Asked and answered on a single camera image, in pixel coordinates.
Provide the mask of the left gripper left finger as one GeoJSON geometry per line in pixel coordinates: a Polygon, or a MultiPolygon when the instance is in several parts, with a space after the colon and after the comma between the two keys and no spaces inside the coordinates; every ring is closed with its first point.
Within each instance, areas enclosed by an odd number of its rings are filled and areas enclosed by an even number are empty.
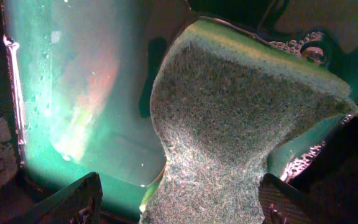
{"type": "Polygon", "coordinates": [[[98,224],[102,196],[100,176],[90,172],[7,223],[98,224]]]}

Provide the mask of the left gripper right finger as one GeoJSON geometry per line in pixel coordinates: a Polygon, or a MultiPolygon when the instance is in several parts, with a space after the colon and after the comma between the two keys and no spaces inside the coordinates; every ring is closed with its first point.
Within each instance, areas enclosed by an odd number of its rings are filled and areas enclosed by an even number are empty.
{"type": "Polygon", "coordinates": [[[273,174],[263,176],[258,198],[263,224],[331,223],[331,215],[321,206],[273,174]]]}

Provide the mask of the green scouring sponge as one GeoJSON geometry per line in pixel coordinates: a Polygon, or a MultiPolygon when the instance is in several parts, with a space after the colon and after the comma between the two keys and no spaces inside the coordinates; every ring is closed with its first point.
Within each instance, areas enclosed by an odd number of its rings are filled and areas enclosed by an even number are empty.
{"type": "Polygon", "coordinates": [[[218,22],[189,25],[150,99],[167,163],[142,223],[261,223],[270,151],[322,120],[357,114],[349,85],[218,22]]]}

